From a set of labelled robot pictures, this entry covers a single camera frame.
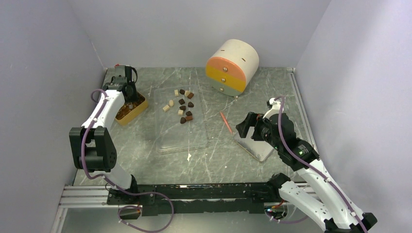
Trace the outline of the gold chocolate tin box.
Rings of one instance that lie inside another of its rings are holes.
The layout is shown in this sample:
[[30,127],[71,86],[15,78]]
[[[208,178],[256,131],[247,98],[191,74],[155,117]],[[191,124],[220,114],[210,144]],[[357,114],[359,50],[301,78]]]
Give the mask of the gold chocolate tin box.
[[138,101],[125,103],[117,112],[115,120],[121,126],[127,125],[148,108],[147,99],[140,93],[137,96],[139,97]]

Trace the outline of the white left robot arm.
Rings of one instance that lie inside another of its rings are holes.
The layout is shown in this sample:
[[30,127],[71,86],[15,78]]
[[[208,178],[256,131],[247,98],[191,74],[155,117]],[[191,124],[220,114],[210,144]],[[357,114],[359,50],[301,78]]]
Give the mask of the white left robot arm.
[[69,132],[73,162],[90,180],[102,178],[120,191],[120,198],[127,204],[138,200],[136,179],[117,164],[117,151],[109,129],[117,112],[126,103],[128,84],[107,83],[93,93],[100,93],[100,99],[91,116],[80,126]]

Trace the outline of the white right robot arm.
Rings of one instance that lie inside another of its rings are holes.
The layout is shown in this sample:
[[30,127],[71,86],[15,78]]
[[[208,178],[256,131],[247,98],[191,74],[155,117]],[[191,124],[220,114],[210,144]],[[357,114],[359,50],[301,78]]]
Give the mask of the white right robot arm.
[[368,232],[377,224],[377,218],[350,200],[328,173],[314,147],[297,137],[294,123],[283,112],[284,103],[284,96],[271,98],[266,113],[249,112],[236,125],[238,136],[247,138],[253,128],[250,139],[272,146],[282,162],[303,178],[318,198],[303,191],[283,173],[268,180],[268,198],[293,204],[326,233]]

